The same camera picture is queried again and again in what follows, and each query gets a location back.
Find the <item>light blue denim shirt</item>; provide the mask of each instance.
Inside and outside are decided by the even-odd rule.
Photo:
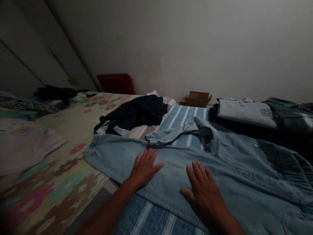
[[[205,151],[168,145],[179,135],[191,133],[211,139]],[[155,164],[164,166],[137,192],[149,201],[208,231],[179,193],[181,188],[191,188],[186,166],[199,161],[211,170],[228,209],[246,234],[312,234],[313,168],[296,152],[198,117],[184,126],[151,133],[147,139],[95,135],[85,151],[86,160],[122,183],[137,154],[154,145],[158,149]]]

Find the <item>red chair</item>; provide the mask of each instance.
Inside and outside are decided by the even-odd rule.
[[[133,81],[127,73],[100,74],[97,78],[104,92],[135,95]]]

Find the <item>black garment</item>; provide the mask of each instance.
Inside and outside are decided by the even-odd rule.
[[[41,87],[34,92],[34,95],[38,96],[42,100],[62,100],[66,106],[69,105],[68,99],[77,96],[78,91],[72,88],[58,88],[55,86]]]
[[[128,101],[108,115],[100,117],[100,123],[95,126],[96,131],[106,122],[110,121],[106,134],[116,134],[116,130],[125,130],[125,133],[141,125],[160,125],[162,117],[167,113],[167,104],[163,103],[163,97],[156,95],[141,96]]]
[[[209,109],[209,122],[215,122],[238,134],[294,150],[313,164],[313,138],[311,136],[223,119],[217,116],[217,111],[218,104],[214,104],[213,108]]]

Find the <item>folded clothes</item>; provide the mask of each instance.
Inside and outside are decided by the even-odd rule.
[[[94,128],[95,133],[118,134],[128,136],[131,129],[147,125],[160,125],[167,113],[167,104],[163,97],[156,95],[141,96],[130,100],[108,115],[100,117],[100,123]]]
[[[217,116],[236,122],[276,129],[277,124],[273,119],[270,107],[250,98],[243,100],[218,99],[219,107]]]
[[[25,121],[34,121],[37,117],[37,111],[32,110],[13,110],[0,107],[0,118],[18,118]]]
[[[0,177],[8,176],[11,179],[13,174],[19,174],[41,162],[48,153],[65,142],[63,136],[53,129],[22,119],[1,118]],[[6,181],[1,180],[0,189],[3,189],[2,184]]]
[[[0,102],[0,107],[9,108],[9,109],[18,110],[18,111],[21,111],[21,110],[37,111],[38,112],[37,117],[41,117],[49,113],[56,113],[60,111],[54,105],[48,105],[40,101],[20,100],[20,99]]]
[[[284,130],[275,130],[246,123],[240,123],[217,116],[219,104],[214,104],[209,110],[209,121],[222,125],[238,134],[264,140],[298,152],[313,164],[313,137]]]
[[[280,130],[313,134],[313,103],[297,104],[274,97],[263,103],[270,106]]]
[[[210,139],[205,151],[167,145],[188,133]],[[211,170],[228,209],[246,234],[311,233],[313,168],[296,152],[198,117],[184,126],[148,134],[147,139],[95,135],[84,154],[93,167],[122,183],[137,154],[154,145],[158,149],[155,164],[164,166],[138,194],[203,230],[208,231],[179,193],[181,188],[191,188],[186,166],[192,161]]]

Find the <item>navy blue clothing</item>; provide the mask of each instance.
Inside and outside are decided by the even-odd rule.
[[[128,101],[108,115],[100,117],[100,123],[95,126],[96,131],[104,125],[106,121],[108,128],[106,134],[116,134],[115,127],[130,131],[134,127],[147,125],[160,125],[162,117],[167,113],[167,104],[163,103],[163,97],[156,95],[141,96]]]

